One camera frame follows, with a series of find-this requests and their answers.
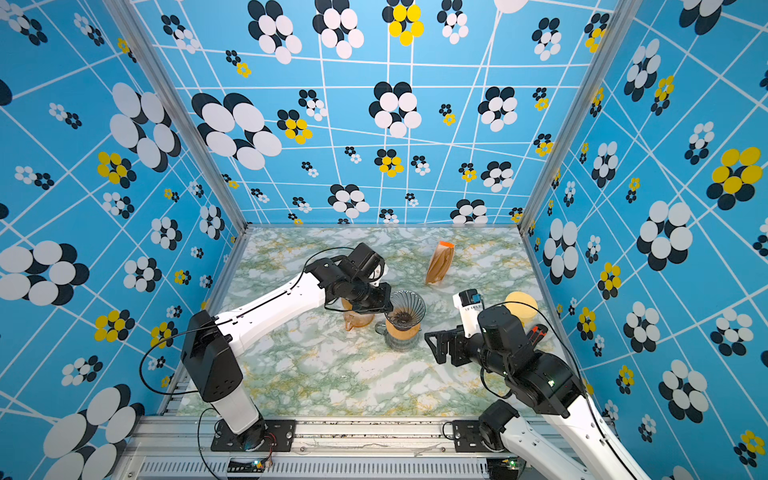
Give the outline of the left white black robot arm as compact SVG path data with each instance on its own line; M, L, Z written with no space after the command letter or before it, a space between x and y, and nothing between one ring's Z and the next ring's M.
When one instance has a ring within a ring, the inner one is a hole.
M384 258L365 243L347 254L318 252L285 285L234 310L196 313L185 334L181 362L201 399L240 437L261 438L264 420L243 384L238 357L286 322L340 299L361 314L393 310L391 286L382 280Z

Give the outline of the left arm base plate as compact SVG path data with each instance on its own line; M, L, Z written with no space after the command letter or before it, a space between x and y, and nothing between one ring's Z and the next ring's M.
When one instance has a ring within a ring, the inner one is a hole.
M210 449L214 452L289 452L295 437L295 420L258 420L235 434L224 420L218 420Z

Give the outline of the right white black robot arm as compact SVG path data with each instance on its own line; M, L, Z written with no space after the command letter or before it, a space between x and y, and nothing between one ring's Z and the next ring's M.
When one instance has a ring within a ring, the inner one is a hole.
M506 302L461 306L462 323L424 339L439 364L477 364L508 388L479 418L492 451L520 457L547 479L645 479L647 473L613 433L582 378L559 356L538 350ZM572 449L567 454L539 434L509 403L540 415Z

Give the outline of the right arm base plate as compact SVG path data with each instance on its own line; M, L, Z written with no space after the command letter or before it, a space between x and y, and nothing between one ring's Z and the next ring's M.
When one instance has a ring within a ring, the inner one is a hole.
M483 441L478 420L453 420L450 436L457 453L492 453Z

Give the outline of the amber glass carafe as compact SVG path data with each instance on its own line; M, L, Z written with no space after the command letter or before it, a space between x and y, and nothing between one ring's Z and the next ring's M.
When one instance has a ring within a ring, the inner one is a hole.
M342 299L343 318L345 322L345 329L351 331L354 328L362 328L369 325L375 318L374 314L358 313L352 310L352 304L346 299Z

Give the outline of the grey glass carafe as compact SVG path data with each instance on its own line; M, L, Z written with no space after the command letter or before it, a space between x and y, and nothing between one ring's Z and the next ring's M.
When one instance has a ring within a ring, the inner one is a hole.
M385 344L394 351L407 351L415 347L419 341L421 325L416 324L408 330L399 330L391 327L385 320L377 321L375 331L382 335Z

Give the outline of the grey glass dripper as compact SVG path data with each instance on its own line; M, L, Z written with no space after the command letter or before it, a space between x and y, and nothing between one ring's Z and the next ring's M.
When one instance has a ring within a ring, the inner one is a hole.
M426 303L417 293L400 290L393 292L390 296L393 307L388 312L386 320L399 330L408 330L416 324L420 324L426 315Z

